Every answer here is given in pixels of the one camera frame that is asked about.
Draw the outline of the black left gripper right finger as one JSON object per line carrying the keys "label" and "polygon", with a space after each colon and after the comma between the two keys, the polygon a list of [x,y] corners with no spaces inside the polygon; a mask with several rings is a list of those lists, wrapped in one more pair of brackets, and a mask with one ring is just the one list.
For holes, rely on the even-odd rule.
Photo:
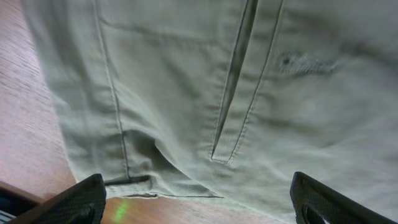
{"label": "black left gripper right finger", "polygon": [[397,224],[303,172],[294,174],[290,198],[297,224]]}

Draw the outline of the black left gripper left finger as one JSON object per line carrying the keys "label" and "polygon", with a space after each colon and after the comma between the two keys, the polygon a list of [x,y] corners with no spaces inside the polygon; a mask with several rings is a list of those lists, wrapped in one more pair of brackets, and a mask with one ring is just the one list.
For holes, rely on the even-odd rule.
{"label": "black left gripper left finger", "polygon": [[106,206],[101,174],[93,174],[7,224],[100,224]]}

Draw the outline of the khaki green shorts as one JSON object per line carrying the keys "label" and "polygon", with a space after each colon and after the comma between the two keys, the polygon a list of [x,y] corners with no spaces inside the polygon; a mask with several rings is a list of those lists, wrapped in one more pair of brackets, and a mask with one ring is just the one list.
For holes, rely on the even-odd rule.
{"label": "khaki green shorts", "polygon": [[397,220],[396,0],[22,7],[76,180],[293,222],[303,172]]}

